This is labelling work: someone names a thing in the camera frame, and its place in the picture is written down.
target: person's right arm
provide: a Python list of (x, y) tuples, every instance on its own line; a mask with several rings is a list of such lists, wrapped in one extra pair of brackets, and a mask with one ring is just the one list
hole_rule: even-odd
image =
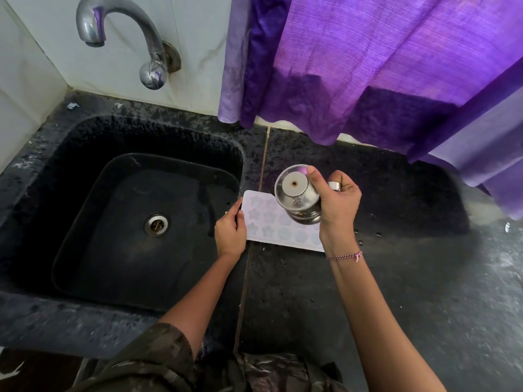
[[(307, 173), (322, 200), (320, 239), (327, 257), (360, 251), (354, 235), (354, 218), (361, 198), (358, 186), (343, 172), (335, 171), (329, 181), (339, 182), (342, 189), (333, 191), (317, 169), (309, 166)], [(396, 322), (365, 259), (333, 260), (330, 266), (369, 390), (445, 391)]]

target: round faucet knob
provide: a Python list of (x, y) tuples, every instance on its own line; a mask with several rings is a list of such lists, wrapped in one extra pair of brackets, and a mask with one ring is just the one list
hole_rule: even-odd
[(167, 81), (167, 67), (162, 62), (152, 60), (140, 67), (140, 80), (149, 89), (160, 89)]

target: metal mug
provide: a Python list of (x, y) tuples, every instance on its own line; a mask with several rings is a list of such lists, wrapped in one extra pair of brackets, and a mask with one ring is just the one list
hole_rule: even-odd
[[(322, 219), (321, 199), (309, 180), (307, 166), (298, 164), (285, 169), (276, 179), (274, 196), (294, 221), (316, 224)], [(329, 187), (340, 191), (340, 185), (336, 181), (330, 181)]]

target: sink basin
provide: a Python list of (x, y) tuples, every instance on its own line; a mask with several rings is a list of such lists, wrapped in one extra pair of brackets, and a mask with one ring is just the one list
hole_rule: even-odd
[(166, 311), (216, 259), (214, 224), (239, 181), (150, 154), (111, 160), (56, 256), (57, 289), (81, 299)]
[[(46, 140), (33, 137), (27, 163), (56, 148), (0, 220), (0, 287), (122, 309), (169, 308), (215, 260), (214, 222), (238, 197), (242, 178), (233, 135), (116, 115), (47, 130)], [(168, 220), (159, 237), (144, 229), (156, 213)]]

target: white ice tray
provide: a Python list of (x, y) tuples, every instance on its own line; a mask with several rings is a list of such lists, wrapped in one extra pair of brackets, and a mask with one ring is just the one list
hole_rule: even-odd
[(242, 210), (248, 240), (324, 251), (320, 242), (320, 224), (307, 226), (295, 222), (273, 195), (247, 190), (243, 194)]

